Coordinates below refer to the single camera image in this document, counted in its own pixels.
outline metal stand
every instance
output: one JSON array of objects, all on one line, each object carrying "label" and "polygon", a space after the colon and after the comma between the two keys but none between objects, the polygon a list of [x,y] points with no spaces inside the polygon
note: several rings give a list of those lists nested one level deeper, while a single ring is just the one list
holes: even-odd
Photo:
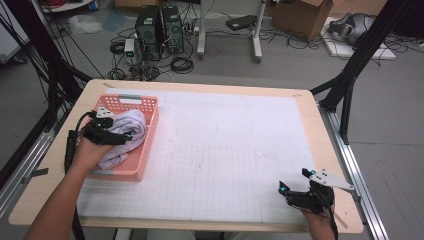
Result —
[{"label": "metal stand", "polygon": [[345,144],[349,144],[347,134],[355,81],[412,3],[414,3],[412,0],[389,0],[364,39],[359,43],[343,71],[334,79],[311,90],[312,94],[316,95],[330,89],[325,99],[320,101],[320,106],[329,112],[335,112],[337,105],[343,99],[340,135]]},{"label": "metal stand", "polygon": [[[260,63],[262,60],[262,50],[261,50],[261,44],[259,41],[259,32],[261,30],[262,25],[262,18],[264,16],[265,12],[265,6],[266,6],[266,0],[261,0],[261,5],[259,7],[258,11],[258,20],[256,22],[256,28],[252,32],[252,40],[253,40],[253,48],[255,52],[255,60]],[[203,59],[203,55],[205,54],[205,42],[206,42],[206,28],[205,28],[205,17],[206,14],[204,13],[204,5],[203,1],[200,1],[200,26],[199,26],[199,40],[197,44],[197,55],[199,56],[199,59]]]}]

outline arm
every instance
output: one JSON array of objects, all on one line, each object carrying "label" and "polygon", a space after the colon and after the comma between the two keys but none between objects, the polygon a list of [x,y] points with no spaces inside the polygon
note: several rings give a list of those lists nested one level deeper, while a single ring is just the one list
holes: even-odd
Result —
[{"label": "arm", "polygon": [[25,239],[69,239],[82,184],[90,170],[112,147],[81,138],[71,168],[41,208]]},{"label": "arm", "polygon": [[334,232],[330,220],[324,213],[313,214],[310,209],[301,209],[303,216],[309,224],[309,231],[314,240],[334,240]]}]

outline hand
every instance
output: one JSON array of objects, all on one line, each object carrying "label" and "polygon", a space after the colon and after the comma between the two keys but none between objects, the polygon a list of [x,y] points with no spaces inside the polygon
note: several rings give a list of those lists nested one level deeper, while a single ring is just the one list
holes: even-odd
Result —
[{"label": "hand", "polygon": [[112,145],[97,145],[85,137],[80,137],[71,168],[88,173],[112,148],[114,148]]},{"label": "hand", "polygon": [[311,233],[312,239],[314,240],[332,240],[335,239],[335,234],[331,226],[330,219],[325,214],[321,212],[320,214],[312,213],[311,209],[302,208],[303,216],[305,216],[306,221],[309,224],[309,231]]}]

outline table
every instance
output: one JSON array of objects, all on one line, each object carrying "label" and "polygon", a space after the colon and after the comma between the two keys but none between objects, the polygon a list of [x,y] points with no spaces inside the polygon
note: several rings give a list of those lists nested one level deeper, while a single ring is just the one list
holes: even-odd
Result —
[{"label": "table", "polygon": [[[261,30],[262,25],[262,18],[264,16],[265,12],[265,6],[266,1],[261,0],[258,14],[257,14],[257,21],[256,21],[256,27],[252,31],[252,41],[253,41],[253,50],[255,53],[255,60],[256,62],[260,63],[262,61],[262,50],[261,50],[261,44],[259,41],[259,32]],[[205,43],[206,43],[206,27],[205,27],[205,17],[207,12],[205,12],[204,3],[201,0],[200,1],[200,26],[199,26],[199,40],[197,43],[197,55],[200,59],[203,59],[203,54],[205,53]]]},{"label": "table", "polygon": [[[198,84],[125,82],[112,80],[92,80],[84,89],[74,109],[65,121],[51,148],[41,162],[39,169],[49,168],[49,173],[35,177],[28,184],[23,195],[12,211],[11,224],[30,225],[41,209],[48,196],[63,177],[60,164],[65,152],[68,129],[74,128],[79,117],[91,109],[97,96],[108,88],[143,89],[193,93],[219,93],[247,96],[287,97],[295,100],[306,134],[311,156],[317,169],[328,171],[343,178],[338,159],[332,147],[330,138],[317,109],[312,94],[307,90],[271,89],[255,87],[236,87]],[[356,206],[350,194],[335,189],[336,221],[341,233],[360,233],[363,230]],[[266,224],[249,222],[217,222],[217,221],[182,221],[155,220],[106,217],[82,217],[83,226],[115,227],[115,228],[167,228],[210,231],[276,231],[305,232],[307,226],[294,224]]]}]

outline cardboard box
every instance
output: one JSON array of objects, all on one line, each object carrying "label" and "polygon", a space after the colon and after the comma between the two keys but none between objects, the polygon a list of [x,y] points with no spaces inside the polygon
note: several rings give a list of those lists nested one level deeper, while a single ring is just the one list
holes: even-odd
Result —
[{"label": "cardboard box", "polygon": [[163,0],[115,0],[117,7],[136,7],[139,8],[143,5],[159,5],[162,6]]},{"label": "cardboard box", "polygon": [[272,15],[274,27],[307,42],[320,34],[334,5],[344,0],[296,0],[277,3]]},{"label": "cardboard box", "polygon": [[343,17],[346,13],[365,13],[377,16],[386,4],[387,0],[349,0],[333,7],[330,12],[332,17]]}]

